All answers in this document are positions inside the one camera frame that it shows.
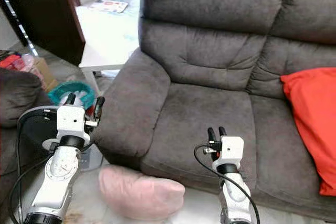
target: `sofa backrest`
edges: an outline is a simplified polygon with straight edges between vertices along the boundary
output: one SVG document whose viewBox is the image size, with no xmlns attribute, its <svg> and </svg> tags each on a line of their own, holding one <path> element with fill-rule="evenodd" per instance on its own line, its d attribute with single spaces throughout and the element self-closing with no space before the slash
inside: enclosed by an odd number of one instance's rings
<svg viewBox="0 0 336 224">
<path fill-rule="evenodd" d="M 336 67 L 336 0 L 282 0 L 247 90 L 284 99 L 280 75 Z"/>
<path fill-rule="evenodd" d="M 280 75 L 336 66 L 336 0 L 141 0 L 139 33 L 179 83 L 284 98 Z"/>
</svg>

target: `cardboard box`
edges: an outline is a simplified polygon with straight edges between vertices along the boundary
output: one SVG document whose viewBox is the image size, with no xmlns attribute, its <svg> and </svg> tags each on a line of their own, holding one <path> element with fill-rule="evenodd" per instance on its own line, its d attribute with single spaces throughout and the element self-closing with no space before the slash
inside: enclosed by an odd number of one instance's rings
<svg viewBox="0 0 336 224">
<path fill-rule="evenodd" d="M 43 89 L 45 91 L 49 92 L 50 90 L 52 90 L 54 87 L 58 85 L 58 82 L 54 78 L 53 74 L 50 72 L 50 69 L 44 58 L 39 58 L 39 57 L 35 58 L 34 66 L 31 69 L 31 72 L 34 73 L 34 71 L 36 72 L 36 70 L 38 70 L 38 72 L 40 73 L 40 76 L 43 76 L 43 80 L 41 81 L 42 81 Z"/>
</svg>

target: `sofa armrest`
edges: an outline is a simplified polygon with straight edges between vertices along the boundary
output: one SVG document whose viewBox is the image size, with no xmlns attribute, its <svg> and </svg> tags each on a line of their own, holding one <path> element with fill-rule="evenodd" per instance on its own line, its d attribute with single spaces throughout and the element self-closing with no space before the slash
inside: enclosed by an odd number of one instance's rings
<svg viewBox="0 0 336 224">
<path fill-rule="evenodd" d="M 137 49 L 104 94 L 101 122 L 92 135 L 110 162 L 113 155 L 146 154 L 169 86 L 161 65 Z"/>
</svg>

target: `white side table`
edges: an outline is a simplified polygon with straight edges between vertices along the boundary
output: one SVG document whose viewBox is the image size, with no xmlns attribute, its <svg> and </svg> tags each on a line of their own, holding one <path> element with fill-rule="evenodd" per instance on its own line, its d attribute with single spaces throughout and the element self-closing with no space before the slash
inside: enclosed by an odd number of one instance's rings
<svg viewBox="0 0 336 224">
<path fill-rule="evenodd" d="M 121 69 L 138 47 L 137 18 L 76 7 L 86 40 L 79 67 L 87 82 L 101 95 L 94 71 Z"/>
</svg>

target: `table leg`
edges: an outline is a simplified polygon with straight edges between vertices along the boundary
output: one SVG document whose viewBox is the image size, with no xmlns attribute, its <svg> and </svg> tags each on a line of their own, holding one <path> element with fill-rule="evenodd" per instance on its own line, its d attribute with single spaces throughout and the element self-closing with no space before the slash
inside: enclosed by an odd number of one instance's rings
<svg viewBox="0 0 336 224">
<path fill-rule="evenodd" d="M 94 71 L 93 74 L 95 75 L 95 77 L 101 77 L 101 71 Z"/>
<path fill-rule="evenodd" d="M 98 85 L 97 85 L 96 79 L 95 79 L 95 77 L 93 75 L 93 72 L 92 71 L 85 71 L 83 69 L 82 69 L 82 72 L 83 72 L 83 74 L 85 76 L 86 81 L 95 90 L 96 94 L 100 95 L 101 92 L 100 92 L 100 90 L 98 88 Z"/>
</svg>

